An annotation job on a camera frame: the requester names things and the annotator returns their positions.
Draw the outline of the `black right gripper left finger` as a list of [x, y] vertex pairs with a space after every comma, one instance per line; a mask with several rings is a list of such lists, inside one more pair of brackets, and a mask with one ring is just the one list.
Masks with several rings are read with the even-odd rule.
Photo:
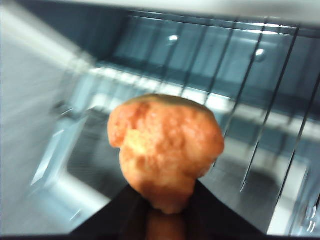
[[144, 237], [149, 204], [127, 185], [101, 212], [104, 235]]

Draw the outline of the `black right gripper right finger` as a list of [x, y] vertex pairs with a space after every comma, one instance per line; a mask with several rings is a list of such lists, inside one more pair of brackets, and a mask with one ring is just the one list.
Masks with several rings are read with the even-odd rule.
[[252, 235], [252, 225], [222, 203], [198, 180], [183, 216], [188, 237], [249, 237]]

